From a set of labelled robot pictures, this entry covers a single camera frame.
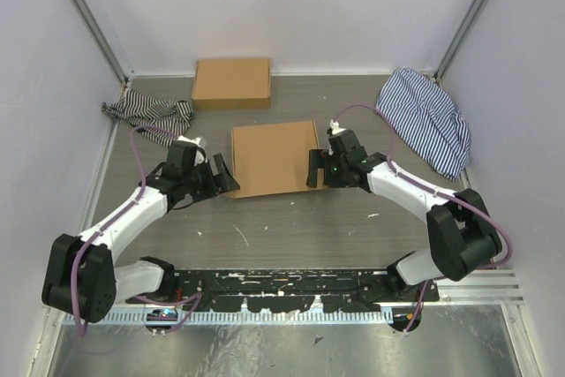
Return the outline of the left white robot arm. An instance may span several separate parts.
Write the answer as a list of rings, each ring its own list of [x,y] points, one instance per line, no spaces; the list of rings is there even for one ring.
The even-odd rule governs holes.
[[[150,224],[185,198],[197,203],[239,188],[222,155],[208,158],[200,139],[174,140],[165,161],[143,174],[120,207],[77,236],[63,234],[53,242],[42,303],[77,322],[96,323],[126,299],[148,296],[160,304],[170,302],[177,295],[172,264],[143,257],[119,267],[117,260]]]

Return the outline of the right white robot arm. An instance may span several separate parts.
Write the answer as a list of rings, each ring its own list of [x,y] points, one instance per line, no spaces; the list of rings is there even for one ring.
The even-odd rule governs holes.
[[[381,153],[368,154],[352,130],[330,133],[328,149],[312,149],[306,185],[360,188],[393,201],[427,228],[428,247],[387,266],[390,295],[408,301],[421,283],[444,277],[457,282],[484,268],[502,251],[499,232],[482,197],[472,189],[444,191],[404,171]]]

